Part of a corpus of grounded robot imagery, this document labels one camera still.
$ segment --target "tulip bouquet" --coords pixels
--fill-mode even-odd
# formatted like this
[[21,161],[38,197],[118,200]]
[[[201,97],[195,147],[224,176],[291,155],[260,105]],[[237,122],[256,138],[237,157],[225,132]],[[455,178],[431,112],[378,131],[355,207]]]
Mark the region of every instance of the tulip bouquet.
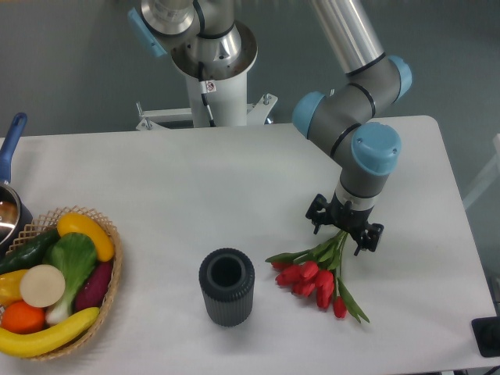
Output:
[[291,287],[295,295],[309,297],[316,290],[316,304],[328,309],[333,300],[334,314],[344,319],[347,312],[358,322],[370,322],[342,282],[342,252],[348,233],[340,230],[330,240],[303,252],[284,252],[266,259],[280,271],[276,282]]

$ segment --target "orange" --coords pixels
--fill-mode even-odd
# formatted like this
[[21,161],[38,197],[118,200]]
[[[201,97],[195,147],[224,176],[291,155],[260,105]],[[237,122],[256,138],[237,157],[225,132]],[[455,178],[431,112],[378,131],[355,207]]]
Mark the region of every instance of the orange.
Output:
[[25,301],[11,304],[2,317],[2,328],[14,334],[34,334],[42,330],[44,325],[44,310],[30,306]]

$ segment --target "woven basket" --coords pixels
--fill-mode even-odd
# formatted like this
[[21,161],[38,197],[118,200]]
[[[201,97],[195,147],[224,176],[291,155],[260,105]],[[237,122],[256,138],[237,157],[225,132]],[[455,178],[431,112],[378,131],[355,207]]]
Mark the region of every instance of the woven basket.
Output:
[[74,206],[72,209],[65,207],[63,209],[49,211],[45,215],[40,215],[37,219],[34,219],[31,224],[27,224],[24,227],[24,230],[19,233],[18,238],[14,240],[12,245],[10,245],[7,253],[14,252],[22,244],[26,243],[28,240],[37,236],[41,232],[50,228],[54,228],[59,218],[65,213],[81,213],[85,216],[88,216],[92,218],[97,224],[99,224],[99,226],[108,234],[115,248],[111,281],[109,282],[108,292],[106,293],[104,301],[102,302],[98,318],[87,331],[83,332],[79,337],[64,346],[57,348],[56,350],[45,353],[43,355],[29,358],[31,360],[46,361],[49,359],[58,358],[63,355],[70,354],[71,352],[85,344],[87,341],[89,341],[108,315],[109,309],[111,308],[111,304],[113,303],[113,299],[116,294],[116,290],[118,289],[118,283],[120,281],[123,258],[123,249],[120,235],[118,234],[116,227],[113,226],[113,223],[107,217],[103,216],[101,213],[95,211],[94,209],[86,209]]

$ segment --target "green lettuce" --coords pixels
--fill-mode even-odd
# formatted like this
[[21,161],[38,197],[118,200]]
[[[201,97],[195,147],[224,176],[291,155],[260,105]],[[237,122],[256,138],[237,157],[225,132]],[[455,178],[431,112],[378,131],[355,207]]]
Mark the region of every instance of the green lettuce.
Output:
[[73,300],[95,267],[94,242],[85,234],[68,233],[47,251],[44,263],[54,266],[66,281],[64,294],[47,310],[48,325],[55,325],[73,313]]

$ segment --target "red tulip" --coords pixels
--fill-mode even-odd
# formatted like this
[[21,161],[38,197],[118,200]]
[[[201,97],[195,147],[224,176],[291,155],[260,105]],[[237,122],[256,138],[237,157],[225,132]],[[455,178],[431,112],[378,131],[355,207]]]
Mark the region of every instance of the red tulip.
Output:
[[276,276],[276,282],[281,287],[286,287],[288,285],[298,283],[301,280],[300,270],[301,269],[298,264],[292,264],[285,270],[281,271],[278,276]]
[[334,291],[330,291],[330,289],[318,288],[316,292],[316,304],[320,309],[328,309],[333,292]]
[[309,297],[311,293],[314,291],[314,283],[305,283],[303,281],[298,282],[293,286],[291,291],[296,295],[303,295],[305,297]]
[[292,263],[272,262],[271,266],[273,266],[275,270],[282,271],[291,266],[291,264]]
[[334,301],[334,314],[338,319],[344,319],[347,315],[347,307],[345,307],[342,297],[336,297]]
[[320,270],[320,268],[318,267],[316,262],[313,262],[312,260],[308,260],[307,262],[305,262],[302,265],[301,271],[300,271],[300,276],[301,276],[303,281],[311,281],[314,279],[314,277],[316,277],[319,270]]
[[334,285],[334,275],[328,270],[320,270],[314,280],[316,288],[331,288]]

